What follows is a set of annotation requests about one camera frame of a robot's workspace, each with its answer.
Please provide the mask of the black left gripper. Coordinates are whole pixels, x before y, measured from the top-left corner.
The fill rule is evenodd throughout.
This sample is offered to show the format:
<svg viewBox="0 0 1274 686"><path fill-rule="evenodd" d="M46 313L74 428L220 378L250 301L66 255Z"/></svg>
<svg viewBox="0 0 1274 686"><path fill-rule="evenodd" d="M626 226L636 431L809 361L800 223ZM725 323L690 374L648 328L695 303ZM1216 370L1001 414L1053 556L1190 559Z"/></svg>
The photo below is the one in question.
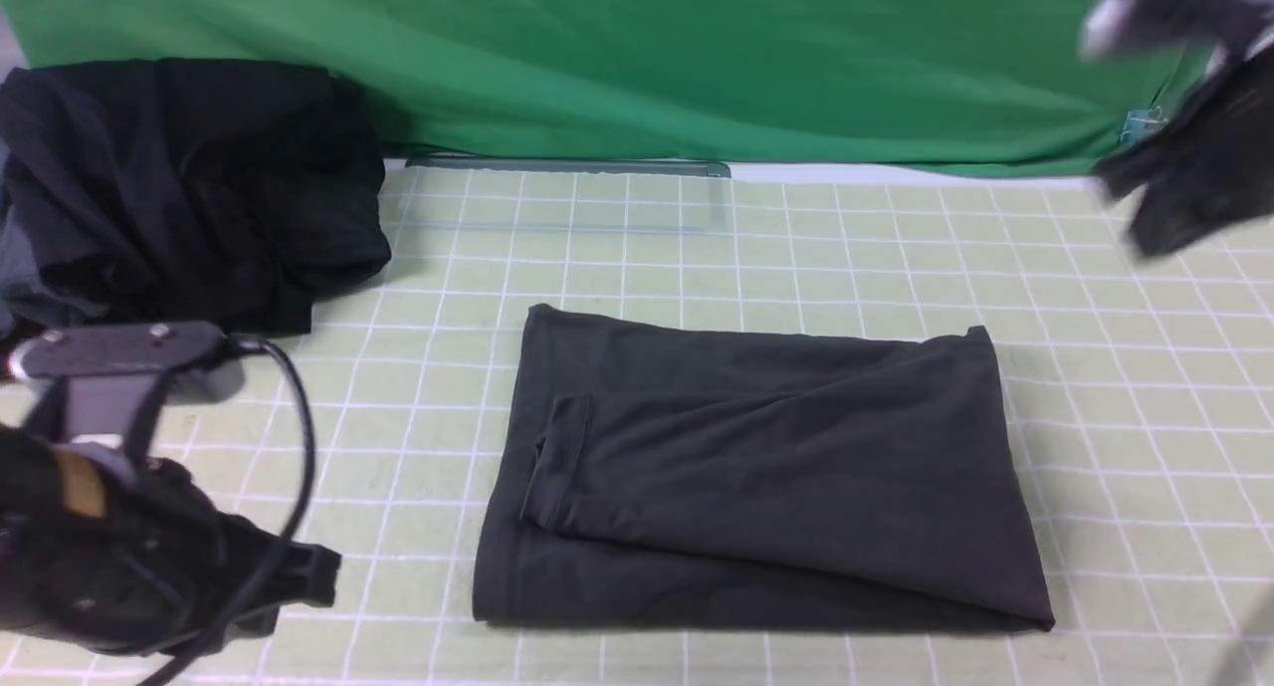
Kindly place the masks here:
<svg viewBox="0 0 1274 686"><path fill-rule="evenodd" d="M341 553L219 511L176 463L3 428L3 630L107 655L201 655L256 609L333 608Z"/></svg>

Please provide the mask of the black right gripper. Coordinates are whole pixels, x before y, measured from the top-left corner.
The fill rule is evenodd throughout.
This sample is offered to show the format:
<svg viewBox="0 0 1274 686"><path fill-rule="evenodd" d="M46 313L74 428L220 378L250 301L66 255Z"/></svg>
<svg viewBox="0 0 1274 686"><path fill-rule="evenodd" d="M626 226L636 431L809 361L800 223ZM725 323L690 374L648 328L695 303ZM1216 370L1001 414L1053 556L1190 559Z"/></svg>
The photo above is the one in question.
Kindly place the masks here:
<svg viewBox="0 0 1274 686"><path fill-rule="evenodd" d="M1125 232L1142 261L1271 218L1271 48L1215 71L1161 131L1097 161L1091 173L1105 201L1142 193Z"/></svg>

